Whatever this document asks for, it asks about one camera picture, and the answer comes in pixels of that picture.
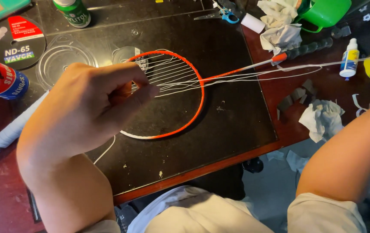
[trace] paper towel roll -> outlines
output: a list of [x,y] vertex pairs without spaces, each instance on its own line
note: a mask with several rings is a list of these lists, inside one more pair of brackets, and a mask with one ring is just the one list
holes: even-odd
[[245,17],[241,21],[241,24],[255,31],[258,34],[260,34],[265,27],[265,23],[263,21],[257,19],[256,17],[250,15],[249,13],[245,15]]

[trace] green bottle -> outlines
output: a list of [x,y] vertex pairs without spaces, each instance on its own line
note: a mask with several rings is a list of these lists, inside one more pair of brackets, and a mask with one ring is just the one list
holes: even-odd
[[89,25],[90,14],[82,0],[53,0],[53,3],[72,26],[84,28]]

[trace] dark red wooden table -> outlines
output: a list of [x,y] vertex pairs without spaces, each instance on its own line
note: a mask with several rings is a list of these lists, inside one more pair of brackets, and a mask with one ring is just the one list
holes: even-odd
[[[243,31],[253,62],[257,63],[265,59],[269,59],[271,54],[262,49],[259,35],[245,27],[243,28]],[[315,35],[304,35],[303,39],[313,41],[315,39],[314,36]],[[339,61],[342,57],[342,53],[348,45],[349,39],[350,38],[348,37],[335,40],[332,48],[323,49],[321,51],[299,57],[294,61],[286,61],[282,63],[281,66],[288,67],[305,63],[317,64]],[[257,70],[265,71],[268,69],[272,68],[265,65]],[[303,70],[296,70],[285,73],[281,72],[281,74],[271,73],[261,75],[259,78],[267,79],[270,77],[288,76],[303,72]],[[284,117],[281,121],[277,120],[276,107],[285,96],[293,92],[296,87],[300,87],[308,78],[313,81],[314,87],[318,91],[318,99],[332,100],[333,102],[337,102],[346,110],[346,113],[342,116],[342,122],[344,125],[348,124],[356,117],[357,108],[353,104],[351,97],[352,94],[359,94],[359,102],[361,106],[368,107],[370,105],[370,79],[366,77],[366,74],[364,73],[363,64],[359,64],[357,75],[352,77],[349,82],[344,81],[344,79],[339,76],[339,66],[327,66],[322,70],[307,76],[262,81],[261,87],[263,95],[265,97],[276,134],[279,138],[278,141],[262,146],[253,151],[195,169],[182,175],[165,179],[158,183],[115,196],[114,203],[120,204],[172,187],[176,184],[180,184],[210,172],[217,171],[221,168],[240,163],[250,158],[254,158],[307,139],[308,130],[306,127],[298,123],[298,119],[302,115],[304,109],[306,109],[306,106],[295,103],[284,113]],[[0,98],[0,130],[10,123],[12,118],[13,109],[8,101]],[[43,230],[44,226],[42,223],[34,224],[27,196],[27,189],[18,172],[15,148],[16,144],[13,144],[0,153],[0,233],[33,233]]]

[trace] white glue bottle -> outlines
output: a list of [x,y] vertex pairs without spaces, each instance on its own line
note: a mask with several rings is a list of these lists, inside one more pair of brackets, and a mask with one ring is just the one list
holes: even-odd
[[359,50],[356,38],[352,38],[347,46],[346,52],[343,53],[342,64],[340,65],[340,76],[349,81],[349,77],[356,74],[358,67]]

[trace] crumpled tissue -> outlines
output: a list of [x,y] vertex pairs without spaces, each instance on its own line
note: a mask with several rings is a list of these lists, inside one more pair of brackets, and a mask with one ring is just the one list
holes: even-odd
[[288,24],[278,28],[270,28],[260,35],[261,46],[274,55],[294,49],[302,42],[299,28],[301,24]]
[[287,162],[293,172],[303,172],[304,166],[309,161],[309,158],[298,156],[295,152],[289,151],[287,154]]
[[297,10],[283,0],[258,1],[257,6],[266,13],[261,17],[265,30],[291,24],[297,17]]
[[267,158],[268,158],[268,161],[270,161],[272,159],[277,159],[277,160],[281,160],[281,161],[286,160],[284,158],[284,153],[280,152],[280,151],[272,151],[270,153],[267,153]]
[[314,142],[328,141],[343,129],[340,118],[345,111],[329,100],[315,100],[303,112],[298,122],[310,130],[309,136]]

